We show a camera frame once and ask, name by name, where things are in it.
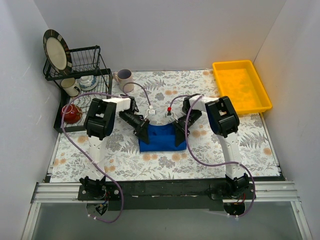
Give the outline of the blue printed t shirt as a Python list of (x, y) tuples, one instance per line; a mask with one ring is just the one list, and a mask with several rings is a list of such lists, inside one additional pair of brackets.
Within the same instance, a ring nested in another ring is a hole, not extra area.
[(143, 152), (176, 152), (187, 149), (186, 140), (176, 145), (176, 132), (172, 123), (166, 125), (149, 125), (147, 129), (149, 143), (139, 142), (139, 151)]

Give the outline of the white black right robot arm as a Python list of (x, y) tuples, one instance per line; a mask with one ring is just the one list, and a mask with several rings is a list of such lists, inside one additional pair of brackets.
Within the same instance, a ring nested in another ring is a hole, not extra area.
[[(206, 167), (225, 166), (224, 192), (232, 199), (237, 199), (249, 188), (249, 174), (242, 165), (241, 154), (237, 143), (239, 117), (229, 97), (212, 98), (201, 94), (188, 95), (183, 100), (182, 111), (185, 113), (180, 118), (175, 118), (175, 144), (178, 146), (183, 141), (194, 160)], [(192, 153), (189, 146), (189, 128), (202, 116), (207, 114), (212, 132), (217, 136), (222, 148), (224, 162), (209, 164), (201, 162)]]

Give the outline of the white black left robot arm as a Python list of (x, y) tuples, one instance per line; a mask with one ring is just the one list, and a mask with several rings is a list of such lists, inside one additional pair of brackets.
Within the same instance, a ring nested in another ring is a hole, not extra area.
[(104, 185), (104, 158), (107, 137), (111, 135), (115, 125), (116, 114), (133, 127), (134, 135), (142, 142), (149, 144), (149, 120), (142, 115), (137, 115), (138, 107), (132, 96), (120, 98), (98, 99), (91, 101), (87, 112), (84, 127), (89, 140), (89, 154), (91, 166), (86, 177), (80, 179), (86, 193), (95, 200), (106, 196), (107, 189)]

